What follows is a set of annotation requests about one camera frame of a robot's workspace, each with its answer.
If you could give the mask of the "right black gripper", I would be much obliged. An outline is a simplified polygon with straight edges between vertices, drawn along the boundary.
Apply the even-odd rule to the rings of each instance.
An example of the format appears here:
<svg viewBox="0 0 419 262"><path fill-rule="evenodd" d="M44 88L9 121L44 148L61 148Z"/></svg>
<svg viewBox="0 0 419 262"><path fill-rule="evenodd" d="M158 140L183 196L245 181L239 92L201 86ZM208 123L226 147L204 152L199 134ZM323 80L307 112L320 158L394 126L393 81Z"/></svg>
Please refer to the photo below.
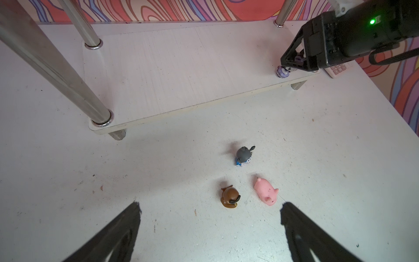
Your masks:
<svg viewBox="0 0 419 262"><path fill-rule="evenodd" d="M409 1L367 1L343 16L326 12L304 24L282 55L281 66L308 72L365 55L370 64L384 66L409 58L408 52L380 62L375 58L407 38ZM304 49L297 51L303 42Z"/></svg>

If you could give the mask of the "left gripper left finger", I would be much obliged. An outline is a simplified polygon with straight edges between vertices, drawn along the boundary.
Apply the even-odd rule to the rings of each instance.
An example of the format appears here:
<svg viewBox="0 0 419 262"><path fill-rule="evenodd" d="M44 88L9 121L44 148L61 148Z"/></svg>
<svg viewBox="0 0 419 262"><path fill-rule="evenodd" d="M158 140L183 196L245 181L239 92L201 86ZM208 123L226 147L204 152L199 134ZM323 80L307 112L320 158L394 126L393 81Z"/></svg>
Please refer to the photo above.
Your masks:
<svg viewBox="0 0 419 262"><path fill-rule="evenodd" d="M140 222L140 204L133 202L65 261L131 261Z"/></svg>

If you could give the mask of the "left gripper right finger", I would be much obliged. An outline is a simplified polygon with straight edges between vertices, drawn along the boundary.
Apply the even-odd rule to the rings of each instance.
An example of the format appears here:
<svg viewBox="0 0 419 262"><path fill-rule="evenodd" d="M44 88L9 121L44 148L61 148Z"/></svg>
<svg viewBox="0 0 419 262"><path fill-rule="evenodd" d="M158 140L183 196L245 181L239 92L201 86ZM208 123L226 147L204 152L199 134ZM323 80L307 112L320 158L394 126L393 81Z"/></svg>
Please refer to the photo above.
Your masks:
<svg viewBox="0 0 419 262"><path fill-rule="evenodd" d="M315 257L321 262L360 261L293 203L284 203L280 215L293 261L313 262Z"/></svg>

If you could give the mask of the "dark purple figure toy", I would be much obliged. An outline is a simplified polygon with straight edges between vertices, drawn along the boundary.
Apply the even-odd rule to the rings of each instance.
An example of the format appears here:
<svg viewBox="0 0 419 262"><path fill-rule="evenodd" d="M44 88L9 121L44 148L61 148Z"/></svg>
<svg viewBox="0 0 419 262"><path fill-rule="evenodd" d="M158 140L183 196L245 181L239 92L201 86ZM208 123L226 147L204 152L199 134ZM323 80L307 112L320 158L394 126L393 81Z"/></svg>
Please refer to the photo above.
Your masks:
<svg viewBox="0 0 419 262"><path fill-rule="evenodd" d="M285 78L289 77L289 75L290 75L290 73L291 73L291 67L284 67L284 66L281 66L281 65L280 65L280 66L277 68L276 73L277 73L277 75L278 75L280 78L285 79Z"/></svg>

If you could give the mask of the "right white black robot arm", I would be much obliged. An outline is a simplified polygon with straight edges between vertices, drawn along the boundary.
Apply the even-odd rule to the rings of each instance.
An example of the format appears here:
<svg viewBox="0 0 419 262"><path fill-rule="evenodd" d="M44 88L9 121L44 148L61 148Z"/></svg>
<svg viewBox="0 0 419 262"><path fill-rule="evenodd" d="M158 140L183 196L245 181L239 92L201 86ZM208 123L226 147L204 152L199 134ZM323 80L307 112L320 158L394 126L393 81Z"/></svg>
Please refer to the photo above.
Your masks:
<svg viewBox="0 0 419 262"><path fill-rule="evenodd" d="M306 72L368 56L384 66L418 56L413 49L380 62L375 56L419 35L418 1L356 1L306 22L281 57L281 66Z"/></svg>

